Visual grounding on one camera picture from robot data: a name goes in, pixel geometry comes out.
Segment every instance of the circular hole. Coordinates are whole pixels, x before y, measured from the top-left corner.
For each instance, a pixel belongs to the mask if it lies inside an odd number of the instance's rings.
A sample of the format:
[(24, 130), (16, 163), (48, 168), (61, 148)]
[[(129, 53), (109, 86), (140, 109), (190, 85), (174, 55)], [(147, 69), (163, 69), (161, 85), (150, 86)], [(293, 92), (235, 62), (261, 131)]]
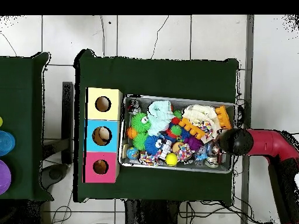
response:
[(107, 145), (112, 139), (111, 130), (108, 127), (97, 127), (92, 133), (92, 139), (99, 146)]
[(97, 174), (105, 174), (108, 171), (108, 163), (105, 160), (97, 160), (94, 164), (93, 164), (93, 171), (95, 171), (95, 173)]
[(95, 107), (97, 111), (105, 112), (109, 111), (111, 108), (111, 101), (106, 96), (101, 96), (96, 99)]

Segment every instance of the green felt mat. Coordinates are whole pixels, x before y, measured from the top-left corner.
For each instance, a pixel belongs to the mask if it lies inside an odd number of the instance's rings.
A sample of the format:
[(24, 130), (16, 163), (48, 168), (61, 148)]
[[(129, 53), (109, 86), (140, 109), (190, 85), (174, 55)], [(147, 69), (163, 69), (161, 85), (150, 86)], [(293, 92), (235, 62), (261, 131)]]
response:
[(16, 139), (15, 148), (1, 156), (12, 183), (0, 199), (52, 200), (39, 184), (42, 131), (42, 71), (49, 54), (31, 58), (0, 57), (0, 116), (2, 131)]
[(122, 166), (115, 184), (83, 183), (84, 102), (85, 88), (95, 87), (119, 89), (124, 95), (235, 103), (237, 60), (96, 58), (91, 50), (86, 50), (78, 54), (75, 66), (78, 67), (75, 85), (75, 199), (223, 200), (230, 205), (232, 172), (216, 174)]

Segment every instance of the colorful toy pile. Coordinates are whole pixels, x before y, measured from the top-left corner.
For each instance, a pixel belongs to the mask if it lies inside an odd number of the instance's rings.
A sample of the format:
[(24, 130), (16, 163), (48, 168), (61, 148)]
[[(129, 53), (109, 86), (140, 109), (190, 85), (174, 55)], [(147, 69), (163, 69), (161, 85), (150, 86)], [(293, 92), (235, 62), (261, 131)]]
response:
[(127, 151), (130, 160), (148, 166), (195, 162), (215, 168), (221, 163), (222, 151), (214, 141), (220, 130), (231, 129), (224, 106), (194, 104), (173, 111), (171, 102), (163, 100), (152, 102), (142, 113), (139, 105), (134, 100), (129, 109), (132, 118), (126, 133), (134, 146)]

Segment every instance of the plush toy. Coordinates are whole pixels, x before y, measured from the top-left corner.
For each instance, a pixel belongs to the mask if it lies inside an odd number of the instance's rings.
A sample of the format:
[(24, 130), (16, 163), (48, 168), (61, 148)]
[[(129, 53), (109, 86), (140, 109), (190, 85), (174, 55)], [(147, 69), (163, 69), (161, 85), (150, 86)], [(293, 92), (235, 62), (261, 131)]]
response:
[(149, 155), (155, 155), (162, 146), (162, 140), (157, 136), (147, 136), (144, 146)]
[(166, 155), (171, 152), (172, 142), (170, 140), (166, 140), (166, 142), (162, 145), (162, 153), (160, 156), (161, 160), (165, 160)]
[(133, 145), (134, 147), (136, 147), (137, 149), (139, 149), (140, 151), (144, 151), (145, 150), (145, 140), (147, 139), (148, 134), (147, 133), (139, 133), (134, 139), (133, 139)]
[(191, 136), (190, 138), (186, 138), (184, 140), (184, 144), (189, 144), (192, 152), (198, 151), (200, 147), (204, 145), (202, 140), (198, 140), (194, 136)]
[(146, 132), (151, 128), (151, 123), (145, 113), (137, 113), (131, 119), (131, 125), (138, 133)]
[(189, 160), (192, 157), (192, 151), (188, 143), (178, 145), (178, 147), (179, 150), (176, 151), (176, 155), (179, 162), (184, 162), (185, 160)]

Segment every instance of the yellow ball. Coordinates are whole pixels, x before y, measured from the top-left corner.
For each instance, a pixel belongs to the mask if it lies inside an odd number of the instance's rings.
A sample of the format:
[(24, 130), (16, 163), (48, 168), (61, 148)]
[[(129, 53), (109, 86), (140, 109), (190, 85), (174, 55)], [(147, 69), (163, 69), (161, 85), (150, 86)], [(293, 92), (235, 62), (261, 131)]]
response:
[(168, 166), (175, 166), (178, 163), (178, 157), (174, 153), (166, 155), (165, 162)]

